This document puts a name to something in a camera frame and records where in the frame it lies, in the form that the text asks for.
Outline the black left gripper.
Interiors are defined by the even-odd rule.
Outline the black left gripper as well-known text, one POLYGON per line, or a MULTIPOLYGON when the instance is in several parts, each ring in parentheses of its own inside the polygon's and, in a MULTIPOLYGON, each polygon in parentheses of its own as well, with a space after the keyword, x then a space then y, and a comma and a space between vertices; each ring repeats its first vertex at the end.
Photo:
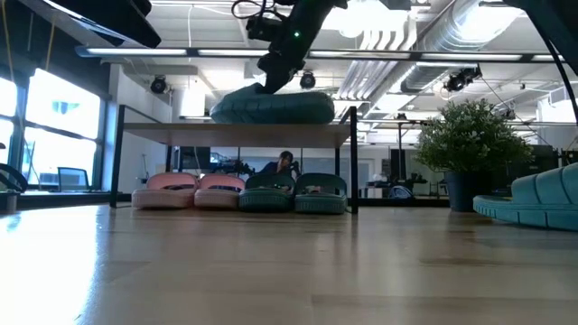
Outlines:
POLYGON ((332 4, 295 4, 282 21, 281 31, 271 41, 268 53, 258 61, 266 79, 261 92, 274 94, 285 87, 304 59, 332 9, 332 4))

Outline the green rubber slide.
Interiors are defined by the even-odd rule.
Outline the green rubber slide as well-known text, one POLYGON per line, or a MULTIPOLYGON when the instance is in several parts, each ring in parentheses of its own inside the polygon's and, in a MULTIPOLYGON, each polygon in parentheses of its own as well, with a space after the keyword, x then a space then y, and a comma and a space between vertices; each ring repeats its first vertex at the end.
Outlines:
POLYGON ((347 207, 347 183, 340 176, 312 172, 297 179, 294 196, 297 213, 340 215, 347 207))
POLYGON ((516 179, 511 193, 476 196, 473 209, 509 223, 578 231, 578 162, 516 179))
POLYGON ((238 207, 245 212, 287 212, 294 206, 294 187, 288 175, 253 175, 239 193, 238 207))
POLYGON ((255 83, 224 96, 210 110, 219 124, 327 125, 335 117, 332 98, 322 92, 265 94, 255 83))

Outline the person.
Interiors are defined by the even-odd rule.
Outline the person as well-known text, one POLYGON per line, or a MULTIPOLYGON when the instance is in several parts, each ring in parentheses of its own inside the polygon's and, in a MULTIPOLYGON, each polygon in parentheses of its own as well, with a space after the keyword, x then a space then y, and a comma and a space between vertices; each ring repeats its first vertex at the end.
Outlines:
POLYGON ((298 162, 294 160, 294 155, 289 151, 281 152, 277 161, 268 162, 259 174, 283 174, 290 177, 302 175, 298 162))

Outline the black overhead light bar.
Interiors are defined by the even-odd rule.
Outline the black overhead light bar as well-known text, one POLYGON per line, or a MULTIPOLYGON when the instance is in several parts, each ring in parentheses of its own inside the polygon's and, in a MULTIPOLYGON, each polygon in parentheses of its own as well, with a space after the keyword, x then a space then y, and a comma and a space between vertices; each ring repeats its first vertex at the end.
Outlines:
MULTIPOLYGON (((78 46, 75 52, 84 58, 227 58, 253 59, 264 56, 268 50, 249 48, 98 48, 78 46)), ((312 50, 305 56, 312 60, 383 60, 414 62, 479 62, 479 63, 554 63, 549 53, 502 53, 491 51, 435 52, 435 51, 362 51, 362 50, 312 50)))

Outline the black background equipment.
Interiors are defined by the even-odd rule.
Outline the black background equipment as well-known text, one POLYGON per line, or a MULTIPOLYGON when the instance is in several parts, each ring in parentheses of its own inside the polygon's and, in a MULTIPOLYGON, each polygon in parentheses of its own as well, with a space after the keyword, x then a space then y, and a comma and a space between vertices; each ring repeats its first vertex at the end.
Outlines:
POLYGON ((252 176, 256 173, 256 170, 242 160, 223 156, 219 153, 212 153, 210 155, 210 172, 252 176))

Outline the black monitor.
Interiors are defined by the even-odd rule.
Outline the black monitor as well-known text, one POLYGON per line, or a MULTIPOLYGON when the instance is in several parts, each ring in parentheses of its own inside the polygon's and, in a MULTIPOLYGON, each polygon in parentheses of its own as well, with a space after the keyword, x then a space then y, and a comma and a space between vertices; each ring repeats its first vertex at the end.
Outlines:
POLYGON ((181 146, 173 154, 175 168, 177 170, 209 169, 210 154, 209 147, 181 146))

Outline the blue and white bag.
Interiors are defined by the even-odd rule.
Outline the blue and white bag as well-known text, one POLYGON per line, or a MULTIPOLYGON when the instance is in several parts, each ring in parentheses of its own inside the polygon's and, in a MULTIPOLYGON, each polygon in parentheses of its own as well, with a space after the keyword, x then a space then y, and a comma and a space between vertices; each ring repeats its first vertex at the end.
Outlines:
POLYGON ((412 200, 414 194, 407 187, 396 185, 389 190, 387 197, 392 200, 412 200))

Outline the potted green plant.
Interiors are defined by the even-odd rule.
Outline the potted green plant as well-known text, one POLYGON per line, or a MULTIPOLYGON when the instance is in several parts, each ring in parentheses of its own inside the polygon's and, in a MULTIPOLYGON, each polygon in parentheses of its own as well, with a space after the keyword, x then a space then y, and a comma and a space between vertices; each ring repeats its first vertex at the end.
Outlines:
POLYGON ((415 159, 443 174, 454 212, 472 212, 473 199, 491 193, 497 171, 531 159, 531 145, 493 108, 485 99, 449 101, 421 127, 415 159))

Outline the dark office chair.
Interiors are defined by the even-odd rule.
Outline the dark office chair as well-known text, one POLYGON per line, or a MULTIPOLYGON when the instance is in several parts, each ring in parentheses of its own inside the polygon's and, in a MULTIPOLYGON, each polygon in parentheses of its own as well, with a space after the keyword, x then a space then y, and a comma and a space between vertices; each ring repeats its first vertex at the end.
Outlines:
POLYGON ((71 167, 58 168, 59 191, 89 191, 88 174, 83 169, 71 167))

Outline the black curved bar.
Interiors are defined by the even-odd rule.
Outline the black curved bar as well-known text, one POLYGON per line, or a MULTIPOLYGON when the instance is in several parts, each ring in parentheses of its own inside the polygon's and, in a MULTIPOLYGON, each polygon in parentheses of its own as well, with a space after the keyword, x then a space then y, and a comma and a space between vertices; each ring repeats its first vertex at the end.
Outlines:
POLYGON ((0 184, 8 190, 24 193, 28 189, 28 181, 12 166, 0 163, 0 184))

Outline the wooden shelf with black frame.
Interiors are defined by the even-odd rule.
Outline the wooden shelf with black frame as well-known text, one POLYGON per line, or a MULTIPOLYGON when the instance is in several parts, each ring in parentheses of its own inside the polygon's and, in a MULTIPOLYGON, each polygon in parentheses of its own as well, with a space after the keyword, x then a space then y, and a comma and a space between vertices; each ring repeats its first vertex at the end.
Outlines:
POLYGON ((357 109, 350 107, 337 124, 329 125, 260 125, 214 123, 163 123, 127 105, 117 107, 114 158, 110 182, 109 207, 118 202, 118 185, 125 133, 166 146, 164 169, 172 170, 172 149, 192 147, 288 147, 332 148, 334 173, 340 174, 340 148, 350 144, 350 207, 359 211, 357 109))

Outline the black aluminium rig frame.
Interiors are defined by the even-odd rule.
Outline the black aluminium rig frame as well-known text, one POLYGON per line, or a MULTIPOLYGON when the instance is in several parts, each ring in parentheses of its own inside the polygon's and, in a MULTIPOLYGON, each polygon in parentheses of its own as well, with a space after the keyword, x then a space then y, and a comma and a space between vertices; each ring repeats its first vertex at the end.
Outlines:
MULTIPOLYGON (((18 209, 47 209, 87 205, 107 205, 108 193, 57 193, 33 191, 17 199, 18 209)), ((360 207, 449 208, 448 199, 366 199, 358 198, 360 207)))

